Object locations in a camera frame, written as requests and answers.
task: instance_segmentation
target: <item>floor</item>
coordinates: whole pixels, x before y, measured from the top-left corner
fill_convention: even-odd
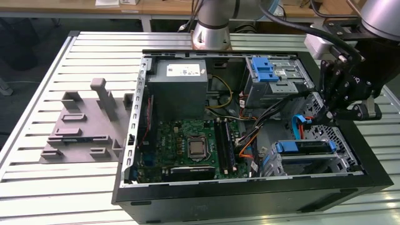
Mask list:
[[[55,27],[51,19],[34,19],[32,25],[40,37],[40,43],[34,47],[39,64],[28,71],[15,71],[0,60],[0,75],[6,82],[11,82],[14,89],[12,96],[0,96],[0,133],[11,133],[19,121],[19,118],[28,105],[31,97],[36,91],[38,85],[48,71],[55,56],[60,50],[66,37],[71,30],[84,31],[131,31],[140,32],[142,24],[139,20],[108,20],[108,19],[63,19],[62,26]],[[183,24],[182,21],[163,21],[152,24],[154,31],[175,32]],[[2,35],[6,31],[0,27],[0,43]],[[400,76],[390,82],[388,87],[400,97]],[[8,139],[7,135],[0,135],[0,149]]]

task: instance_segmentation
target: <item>green circuit board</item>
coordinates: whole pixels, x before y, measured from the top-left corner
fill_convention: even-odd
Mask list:
[[[228,123],[230,134],[235,139],[239,137],[238,123]],[[190,141],[202,139],[208,148],[208,154],[202,159],[190,158]],[[235,172],[220,172],[219,154],[212,120],[179,120],[160,122],[158,126],[155,165],[139,169],[142,182],[162,182],[160,168],[176,166],[207,165],[216,167],[215,179],[244,178],[248,175],[247,165],[239,163]]]

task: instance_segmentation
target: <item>white paper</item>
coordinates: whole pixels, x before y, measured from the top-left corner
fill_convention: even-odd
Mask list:
[[[199,64],[170,64],[167,76],[200,76]]]
[[[119,0],[96,0],[96,8],[118,8],[120,7]]]

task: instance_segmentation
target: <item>yellow wire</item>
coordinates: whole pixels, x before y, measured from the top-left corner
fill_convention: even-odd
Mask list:
[[[232,90],[231,90],[231,87],[230,87],[230,85],[227,84],[227,82],[224,82],[224,80],[223,80],[219,76],[216,76],[216,75],[212,75],[212,77],[218,78],[218,79],[224,83],[224,85],[227,86],[227,88],[228,88],[228,90],[230,90],[230,95],[231,95],[231,97],[230,97],[230,101],[228,101],[226,104],[207,106],[207,107],[206,107],[207,109],[218,109],[218,108],[223,108],[223,107],[226,107],[227,105],[231,104],[232,99],[234,99]]]

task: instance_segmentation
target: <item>wire bundle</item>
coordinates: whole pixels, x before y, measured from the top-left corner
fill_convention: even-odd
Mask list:
[[[192,12],[191,12],[190,20],[184,25],[180,26],[178,32],[183,31],[186,28],[188,28],[188,31],[191,31],[191,27],[192,27],[195,18],[199,14],[203,2],[204,2],[204,0],[198,0],[196,4],[195,4],[195,0],[192,0]]]

